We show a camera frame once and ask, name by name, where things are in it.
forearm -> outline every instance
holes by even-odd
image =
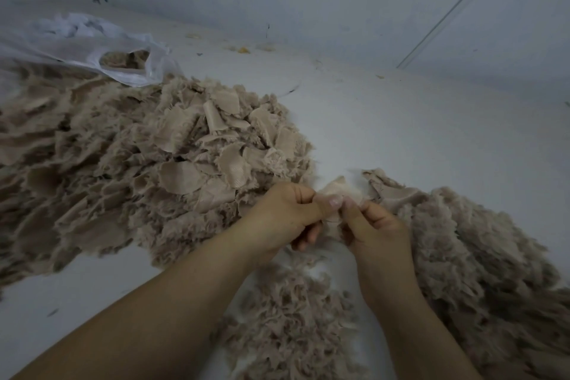
[[[140,286],[28,365],[15,379],[175,376],[203,345],[253,261],[226,231]]]
[[[412,303],[373,311],[399,380],[482,380],[421,294]]]

fingernail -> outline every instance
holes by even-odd
[[[343,205],[345,207],[354,207],[354,206],[356,206],[356,203],[354,202],[354,200],[352,198],[345,197]]]
[[[329,197],[328,202],[333,208],[338,209],[343,205],[343,196],[339,194],[332,195]]]

skin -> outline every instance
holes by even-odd
[[[380,321],[400,380],[481,380],[425,303],[406,226],[373,203],[362,210],[294,183],[275,185],[225,232],[123,297],[40,355],[15,377],[157,379],[184,376],[244,279],[291,243],[314,244],[322,220],[342,207],[343,234],[362,295]]]

hand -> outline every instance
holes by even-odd
[[[415,303],[422,297],[406,224],[370,201],[358,207],[345,198],[343,238],[356,258],[360,290],[373,310]]]
[[[322,220],[338,211],[342,203],[340,195],[319,196],[303,185],[278,183],[234,227],[262,264],[288,243],[298,251],[315,244]]]

person's right hand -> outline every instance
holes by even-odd
[[[381,205],[345,197],[343,238],[356,258],[360,290],[373,310],[398,309],[422,298],[411,258],[410,231]]]

